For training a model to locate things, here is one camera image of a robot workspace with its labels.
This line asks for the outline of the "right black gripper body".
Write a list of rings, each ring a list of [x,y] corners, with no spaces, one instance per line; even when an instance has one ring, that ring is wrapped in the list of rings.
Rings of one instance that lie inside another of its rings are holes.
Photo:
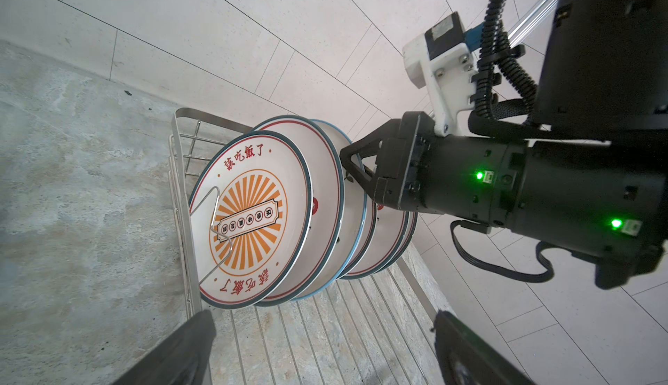
[[[511,226],[527,144],[452,134],[438,137],[434,127],[434,120],[421,112],[405,113],[381,127],[377,204]]]

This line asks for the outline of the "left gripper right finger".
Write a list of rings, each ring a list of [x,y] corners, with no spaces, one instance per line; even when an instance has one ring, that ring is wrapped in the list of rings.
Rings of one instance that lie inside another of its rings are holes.
[[[445,384],[534,384],[454,313],[438,311],[432,332]]]

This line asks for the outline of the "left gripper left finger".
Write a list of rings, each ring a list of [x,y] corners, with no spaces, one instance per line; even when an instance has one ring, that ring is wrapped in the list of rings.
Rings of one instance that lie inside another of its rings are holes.
[[[212,312],[202,310],[114,384],[203,384],[216,335]]]

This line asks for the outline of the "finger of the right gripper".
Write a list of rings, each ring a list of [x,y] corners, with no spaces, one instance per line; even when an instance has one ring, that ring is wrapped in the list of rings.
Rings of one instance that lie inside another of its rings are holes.
[[[400,121],[388,121],[359,141],[343,148],[343,168],[374,202],[400,202],[402,140]]]

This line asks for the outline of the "white watermelon pattern plate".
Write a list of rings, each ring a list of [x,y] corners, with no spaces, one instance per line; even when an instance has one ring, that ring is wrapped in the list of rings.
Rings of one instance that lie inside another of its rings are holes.
[[[296,301],[314,296],[328,288],[332,282],[346,273],[346,268],[358,252],[365,228],[368,196],[345,167],[342,167],[342,172],[344,176],[344,215],[337,243],[318,277],[295,298]]]

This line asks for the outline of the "white plate red characters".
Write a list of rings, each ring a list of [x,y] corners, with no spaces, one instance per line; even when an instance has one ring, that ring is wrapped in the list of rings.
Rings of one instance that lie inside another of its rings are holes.
[[[269,307],[314,296],[333,281],[344,217],[344,185],[333,142],[314,120],[282,115],[256,129],[283,134],[296,145],[310,171],[312,186],[311,222],[304,247],[285,280],[259,303]]]

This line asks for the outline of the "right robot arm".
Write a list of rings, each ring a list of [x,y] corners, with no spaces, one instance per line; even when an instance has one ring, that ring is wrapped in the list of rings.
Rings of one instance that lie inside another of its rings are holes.
[[[558,0],[539,80],[518,63],[505,5],[407,45],[432,113],[389,120],[343,148],[343,167],[379,205],[537,241],[542,273],[463,254],[485,271],[548,282],[544,251],[565,249],[601,289],[651,273],[667,238],[667,0]]]

